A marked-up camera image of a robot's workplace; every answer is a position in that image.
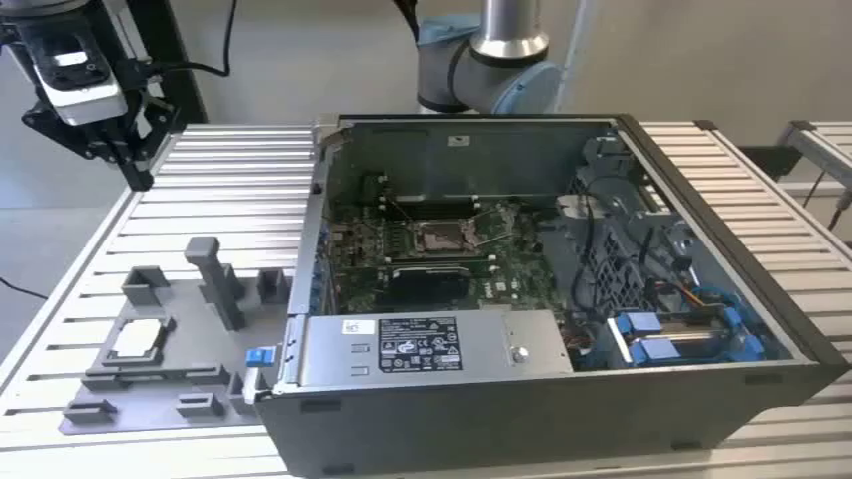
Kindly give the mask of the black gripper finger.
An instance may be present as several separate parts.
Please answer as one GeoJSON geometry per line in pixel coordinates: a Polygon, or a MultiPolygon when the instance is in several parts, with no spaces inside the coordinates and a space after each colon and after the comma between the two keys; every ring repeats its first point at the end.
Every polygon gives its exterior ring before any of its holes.
{"type": "Polygon", "coordinates": [[[145,192],[153,186],[150,156],[145,150],[127,149],[121,154],[121,174],[133,192],[145,192]]]}

